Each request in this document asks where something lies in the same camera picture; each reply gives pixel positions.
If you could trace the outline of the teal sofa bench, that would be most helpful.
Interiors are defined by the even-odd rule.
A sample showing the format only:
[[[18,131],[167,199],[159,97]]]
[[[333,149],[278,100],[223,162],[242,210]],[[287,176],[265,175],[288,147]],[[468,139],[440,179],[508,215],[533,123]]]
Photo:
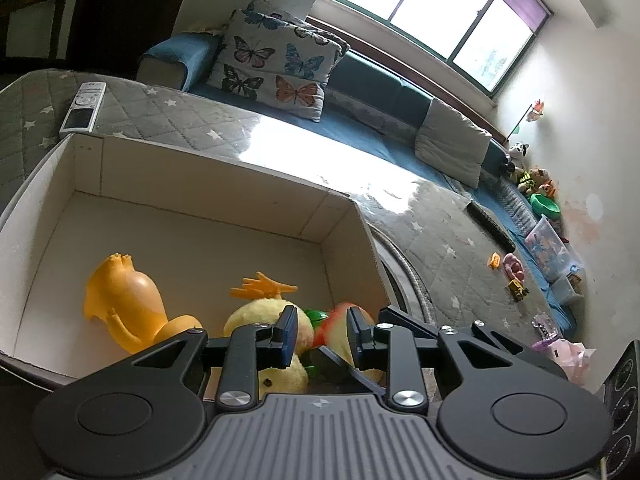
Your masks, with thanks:
[[[560,303],[524,244],[527,231],[534,225],[534,217],[523,200],[506,186],[502,169],[506,154],[496,142],[490,142],[488,146],[480,167],[478,187],[469,188],[428,166],[414,154],[416,134],[436,98],[408,79],[349,50],[331,74],[321,119],[311,122],[209,87],[206,79],[219,53],[222,36],[187,32],[157,44],[142,55],[137,80],[256,110],[374,155],[449,191],[474,198],[490,209],[506,228],[544,294],[561,333],[565,337],[575,335],[577,322],[573,312]]]

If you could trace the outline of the grey cardboard box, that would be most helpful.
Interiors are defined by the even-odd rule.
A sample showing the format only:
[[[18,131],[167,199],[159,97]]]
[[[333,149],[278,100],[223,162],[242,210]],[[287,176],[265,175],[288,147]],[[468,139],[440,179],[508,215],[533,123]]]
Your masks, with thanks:
[[[277,171],[154,143],[73,134],[43,157],[1,216],[1,355],[66,384],[125,353],[82,313],[111,254],[155,282],[169,316],[218,336],[230,289],[263,273],[293,301],[390,303],[372,236],[346,195]]]

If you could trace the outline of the grey white cushion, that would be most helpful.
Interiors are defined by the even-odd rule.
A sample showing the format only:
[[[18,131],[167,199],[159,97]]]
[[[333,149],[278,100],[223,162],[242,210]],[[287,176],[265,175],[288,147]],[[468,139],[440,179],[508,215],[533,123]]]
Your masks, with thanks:
[[[448,177],[477,188],[491,134],[472,120],[434,99],[416,134],[414,154]]]

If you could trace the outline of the green plastic bowl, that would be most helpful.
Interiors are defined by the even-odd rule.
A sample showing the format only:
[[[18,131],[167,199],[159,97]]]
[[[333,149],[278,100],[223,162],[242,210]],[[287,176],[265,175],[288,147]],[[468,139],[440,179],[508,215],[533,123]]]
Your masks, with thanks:
[[[558,220],[561,217],[560,207],[549,197],[541,193],[534,193],[529,197],[530,206],[534,214],[545,216],[551,220]]]

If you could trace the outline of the orange rubber duck toy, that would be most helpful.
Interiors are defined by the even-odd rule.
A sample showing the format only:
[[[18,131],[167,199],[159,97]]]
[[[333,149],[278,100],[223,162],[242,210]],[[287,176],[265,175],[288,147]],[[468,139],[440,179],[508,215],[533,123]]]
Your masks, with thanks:
[[[152,278],[137,271],[130,255],[108,256],[88,279],[84,301],[88,320],[103,322],[120,348],[135,354],[191,328],[197,318],[170,320]]]

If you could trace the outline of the yellow plush chick toy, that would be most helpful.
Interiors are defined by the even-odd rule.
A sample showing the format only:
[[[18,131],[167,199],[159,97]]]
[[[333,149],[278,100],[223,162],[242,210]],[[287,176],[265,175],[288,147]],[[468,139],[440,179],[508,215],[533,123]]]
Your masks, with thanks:
[[[257,271],[254,278],[243,278],[241,287],[232,287],[230,295],[245,299],[246,304],[236,309],[224,324],[224,336],[229,337],[239,326],[255,323],[274,324],[287,306],[292,306],[297,313],[297,336],[294,356],[291,364],[285,369],[266,368],[258,372],[259,396],[267,393],[305,393],[308,386],[308,375],[299,361],[299,356],[308,351],[314,342],[314,329],[306,313],[284,295],[296,292],[296,285],[284,284],[268,278]]]

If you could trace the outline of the green bean bag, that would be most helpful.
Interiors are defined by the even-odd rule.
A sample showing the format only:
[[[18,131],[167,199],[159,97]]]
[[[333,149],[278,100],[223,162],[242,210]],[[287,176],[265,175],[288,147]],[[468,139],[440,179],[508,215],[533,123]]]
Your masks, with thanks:
[[[311,325],[314,327],[322,324],[330,317],[329,312],[314,309],[306,309],[305,314],[308,316]]]

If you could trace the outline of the pile of plush toys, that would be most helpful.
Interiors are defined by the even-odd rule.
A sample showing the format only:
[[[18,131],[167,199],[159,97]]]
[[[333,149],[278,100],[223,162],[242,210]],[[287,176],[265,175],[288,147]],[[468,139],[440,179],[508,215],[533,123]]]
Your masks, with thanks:
[[[506,162],[502,166],[503,172],[518,188],[518,192],[526,198],[534,194],[554,199],[555,187],[548,171],[539,167],[525,168],[525,156],[529,150],[527,143],[517,143],[509,148]]]

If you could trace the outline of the butterfly print cushion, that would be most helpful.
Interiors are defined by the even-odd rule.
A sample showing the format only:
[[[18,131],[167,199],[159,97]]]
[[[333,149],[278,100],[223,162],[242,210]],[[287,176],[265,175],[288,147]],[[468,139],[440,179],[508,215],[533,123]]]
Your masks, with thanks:
[[[252,0],[233,11],[206,84],[318,122],[331,74],[348,51],[340,37]]]

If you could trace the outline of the clear plastic storage box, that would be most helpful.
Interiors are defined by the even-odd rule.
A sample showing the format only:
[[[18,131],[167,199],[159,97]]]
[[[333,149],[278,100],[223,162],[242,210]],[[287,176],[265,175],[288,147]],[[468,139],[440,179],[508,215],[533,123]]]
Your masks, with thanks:
[[[585,278],[582,260],[561,240],[546,216],[540,217],[536,226],[526,235],[524,244],[550,284],[570,274],[577,275],[581,280]]]

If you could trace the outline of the white remote control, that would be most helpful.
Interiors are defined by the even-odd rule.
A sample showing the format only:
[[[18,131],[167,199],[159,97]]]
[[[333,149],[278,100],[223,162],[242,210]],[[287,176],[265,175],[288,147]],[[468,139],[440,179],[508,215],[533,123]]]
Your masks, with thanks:
[[[72,133],[93,132],[106,88],[106,83],[101,81],[84,82],[80,85],[58,132],[62,138]]]

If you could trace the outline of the round black induction cooktop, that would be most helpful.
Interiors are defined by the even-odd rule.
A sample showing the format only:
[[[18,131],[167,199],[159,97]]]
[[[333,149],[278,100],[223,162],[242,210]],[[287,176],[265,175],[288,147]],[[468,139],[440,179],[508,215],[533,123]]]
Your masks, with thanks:
[[[393,305],[412,318],[435,326],[435,309],[421,275],[389,236],[372,224],[369,230],[393,289]]]

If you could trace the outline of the window with green frame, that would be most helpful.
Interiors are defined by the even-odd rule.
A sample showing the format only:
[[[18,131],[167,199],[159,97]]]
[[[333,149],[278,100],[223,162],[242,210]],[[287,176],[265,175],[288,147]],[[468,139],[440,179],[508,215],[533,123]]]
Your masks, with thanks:
[[[333,0],[434,54],[488,96],[551,11],[541,0]]]

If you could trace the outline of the small yellow toy truck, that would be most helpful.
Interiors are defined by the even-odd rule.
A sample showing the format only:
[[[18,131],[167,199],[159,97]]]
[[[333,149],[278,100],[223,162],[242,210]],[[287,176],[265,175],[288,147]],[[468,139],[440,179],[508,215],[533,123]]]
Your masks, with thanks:
[[[508,289],[515,302],[522,301],[529,294],[528,288],[519,280],[511,280]]]

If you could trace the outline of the red white apple slice toy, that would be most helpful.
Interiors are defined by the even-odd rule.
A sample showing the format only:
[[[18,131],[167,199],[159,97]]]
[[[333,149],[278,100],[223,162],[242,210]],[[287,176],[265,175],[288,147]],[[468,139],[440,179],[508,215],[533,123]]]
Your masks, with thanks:
[[[349,365],[354,365],[346,326],[346,314],[349,308],[357,308],[369,325],[374,324],[374,319],[366,310],[351,302],[341,302],[314,330],[314,348],[327,346],[347,361]]]

